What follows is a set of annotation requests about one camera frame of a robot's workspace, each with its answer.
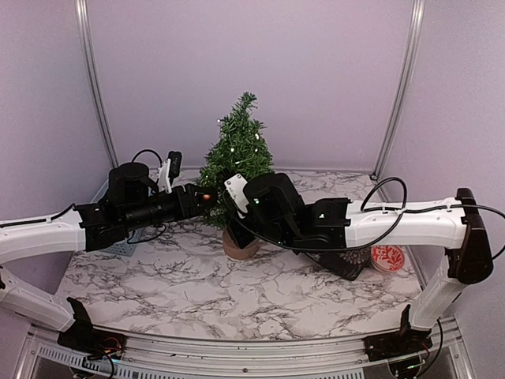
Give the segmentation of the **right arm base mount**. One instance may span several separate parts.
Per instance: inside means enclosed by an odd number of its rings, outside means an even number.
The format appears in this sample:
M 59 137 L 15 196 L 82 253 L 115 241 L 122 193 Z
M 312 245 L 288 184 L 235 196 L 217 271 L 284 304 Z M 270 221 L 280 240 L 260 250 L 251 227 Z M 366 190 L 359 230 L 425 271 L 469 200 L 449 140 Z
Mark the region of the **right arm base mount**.
M 363 339 L 365 353 L 370 362 L 397 358 L 432 347 L 432 340 L 426 332 L 406 333 L 400 331 L 367 336 Z

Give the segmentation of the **small green christmas tree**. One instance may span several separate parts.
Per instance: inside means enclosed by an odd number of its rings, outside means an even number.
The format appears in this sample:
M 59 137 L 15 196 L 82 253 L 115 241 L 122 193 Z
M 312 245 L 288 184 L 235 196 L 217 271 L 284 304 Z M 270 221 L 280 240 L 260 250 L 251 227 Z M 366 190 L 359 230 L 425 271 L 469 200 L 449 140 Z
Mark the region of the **small green christmas tree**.
M 228 216 L 231 200 L 227 196 L 222 176 L 224 171 L 240 174 L 250 180 L 272 172 L 273 155 L 262 135 L 264 123 L 252 117 L 257 97 L 244 92 L 231 107 L 230 113 L 217 121 L 219 140 L 212 145 L 200 168 L 199 186 L 211 186 L 218 192 L 218 202 L 204 215 L 204 222 L 223 232 L 223 249 L 234 260 L 247 260 L 258 252 L 259 240 L 245 233 L 245 243 L 240 247 L 241 231 L 233 227 Z

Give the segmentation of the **clear string ornament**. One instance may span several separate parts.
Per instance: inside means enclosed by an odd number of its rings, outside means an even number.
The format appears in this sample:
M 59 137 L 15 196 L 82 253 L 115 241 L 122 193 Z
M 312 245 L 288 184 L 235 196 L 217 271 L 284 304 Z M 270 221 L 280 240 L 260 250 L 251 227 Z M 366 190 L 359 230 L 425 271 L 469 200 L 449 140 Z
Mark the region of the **clear string ornament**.
M 211 152 L 222 163 L 238 165 L 249 161 L 270 167 L 272 155 L 263 136 L 264 124 L 256 119 L 219 120 L 219 141 Z

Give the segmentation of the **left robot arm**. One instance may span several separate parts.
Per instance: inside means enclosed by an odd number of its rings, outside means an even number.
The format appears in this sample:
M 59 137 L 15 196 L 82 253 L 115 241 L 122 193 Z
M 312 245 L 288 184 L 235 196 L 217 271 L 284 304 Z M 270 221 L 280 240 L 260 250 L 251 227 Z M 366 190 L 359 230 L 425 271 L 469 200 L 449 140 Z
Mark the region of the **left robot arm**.
M 97 203 L 70 205 L 54 215 L 1 225 L 1 263 L 60 252 L 104 250 L 130 233 L 163 223 L 202 216 L 218 199 L 212 187 L 188 183 L 171 186 L 179 170 L 162 165 L 154 181 L 143 163 L 123 163 L 111 170 L 105 196 Z M 68 337 L 82 351 L 99 346 L 99 333 L 89 326 L 82 304 L 62 299 L 1 269 L 1 306 Z

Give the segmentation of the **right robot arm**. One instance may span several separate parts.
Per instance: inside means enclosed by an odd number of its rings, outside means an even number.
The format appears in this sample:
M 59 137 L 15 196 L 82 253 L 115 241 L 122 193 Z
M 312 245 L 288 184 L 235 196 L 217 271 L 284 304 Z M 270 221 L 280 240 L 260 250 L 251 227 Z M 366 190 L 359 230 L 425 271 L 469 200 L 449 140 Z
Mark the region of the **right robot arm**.
M 319 199 L 306 204 L 284 173 L 251 180 L 223 179 L 234 221 L 251 235 L 295 253 L 349 253 L 372 246 L 438 246 L 445 250 L 436 274 L 402 313 L 391 347 L 406 354 L 469 285 L 494 269 L 488 233 L 472 192 L 439 201 L 372 203 L 368 198 Z

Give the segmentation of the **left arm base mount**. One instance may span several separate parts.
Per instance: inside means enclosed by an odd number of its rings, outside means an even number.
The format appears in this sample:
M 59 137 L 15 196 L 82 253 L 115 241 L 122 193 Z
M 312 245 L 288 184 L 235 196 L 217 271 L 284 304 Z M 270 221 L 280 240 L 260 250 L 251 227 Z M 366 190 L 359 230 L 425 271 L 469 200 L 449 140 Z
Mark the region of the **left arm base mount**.
M 58 334 L 58 345 L 88 354 L 89 360 L 121 357 L 126 336 L 93 327 L 72 327 Z

